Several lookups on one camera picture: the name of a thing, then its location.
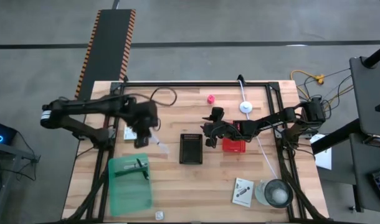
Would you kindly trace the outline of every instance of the concrete floor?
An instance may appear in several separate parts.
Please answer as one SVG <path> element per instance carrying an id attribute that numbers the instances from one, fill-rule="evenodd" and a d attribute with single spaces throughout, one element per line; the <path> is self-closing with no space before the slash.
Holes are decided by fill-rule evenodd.
<path id="1" fill-rule="evenodd" d="M 97 10 L 112 0 L 0 0 L 0 44 L 86 43 Z M 121 1 L 135 8 L 133 42 L 380 40 L 378 0 L 329 1 Z M 380 46 L 231 47 L 132 49 L 130 80 L 283 80 L 301 69 L 329 74 L 348 68 L 348 59 Z M 3 223 L 51 222 L 60 218 L 78 142 L 63 130 L 39 125 L 42 104 L 74 96 L 85 49 L 0 50 L 0 122 L 20 130 L 42 155 L 37 180 L 17 182 Z M 328 93 L 349 72 L 309 85 Z M 296 77 L 298 84 L 305 77 Z M 357 117 L 353 92 L 320 129 L 330 133 Z M 351 214 L 352 189 L 322 182 L 330 217 L 380 223 L 380 213 Z"/>

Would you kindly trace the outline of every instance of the wooden tabletop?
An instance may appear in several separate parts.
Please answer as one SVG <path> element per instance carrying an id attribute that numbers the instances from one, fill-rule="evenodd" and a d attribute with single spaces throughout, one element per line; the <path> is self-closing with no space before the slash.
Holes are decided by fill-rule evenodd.
<path id="1" fill-rule="evenodd" d="M 299 103 L 294 81 L 278 81 L 282 93 L 284 107 Z M 92 99 L 107 95 L 111 82 L 95 82 Z M 153 92 L 152 87 L 125 88 L 125 93 L 140 93 L 147 96 Z M 254 140 L 246 145 L 243 154 L 222 151 L 222 141 L 218 140 L 215 149 L 203 146 L 202 165 L 179 164 L 179 137 L 181 133 L 202 134 L 200 125 L 205 121 L 202 117 L 209 116 L 213 106 L 224 108 L 225 121 L 246 119 L 239 111 L 242 102 L 239 87 L 174 87 L 178 100 L 172 107 L 158 106 L 158 116 L 161 118 L 161 129 L 156 132 L 159 140 L 169 147 L 165 154 L 157 145 L 135 149 L 132 141 L 123 140 L 125 122 L 120 121 L 118 139 L 116 140 L 114 157 L 129 156 L 145 152 L 150 161 L 150 177 L 153 189 L 154 206 L 142 212 L 113 217 L 110 215 L 109 200 L 105 210 L 105 222 L 156 222 L 155 212 L 163 211 L 163 222 L 284 222 L 288 221 L 285 209 L 277 209 L 262 205 L 255 197 L 250 208 L 232 203 L 234 181 L 236 177 L 254 181 L 257 185 L 261 180 L 274 179 L 268 164 Z M 207 103 L 207 96 L 213 94 L 213 106 Z M 245 98 L 251 102 L 254 109 L 250 119 L 259 119 L 269 115 L 265 88 L 245 87 Z M 275 111 L 278 111 L 277 101 L 273 95 Z M 154 100 L 171 102 L 173 94 L 161 90 Z M 87 115 L 85 123 L 94 128 L 103 126 L 104 115 Z M 280 176 L 277 152 L 271 129 L 259 134 L 262 147 L 267 157 Z M 90 148 L 90 141 L 80 143 L 78 153 Z M 311 151 L 310 147 L 300 149 Z M 72 179 L 65 202 L 62 217 L 67 218 L 82 203 L 90 191 L 95 170 L 97 149 L 81 155 L 75 162 Z M 326 203 L 321 189 L 317 168 L 313 157 L 304 152 L 297 152 L 296 163 L 301 188 L 311 203 L 320 213 L 328 217 Z M 100 194 L 96 197 L 95 214 L 98 211 Z"/>

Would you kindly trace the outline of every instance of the green plastic container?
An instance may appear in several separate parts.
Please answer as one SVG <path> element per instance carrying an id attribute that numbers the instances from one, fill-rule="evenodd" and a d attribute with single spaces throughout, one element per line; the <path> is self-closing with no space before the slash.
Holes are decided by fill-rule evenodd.
<path id="1" fill-rule="evenodd" d="M 146 180 L 142 172 L 130 172 L 117 176 L 116 173 L 128 172 L 138 162 L 147 165 L 149 180 Z M 112 216 L 139 212 L 150 209 L 153 206 L 153 191 L 151 189 L 150 164 L 147 154 L 135 154 L 108 161 L 108 177 L 110 180 L 110 212 Z"/>

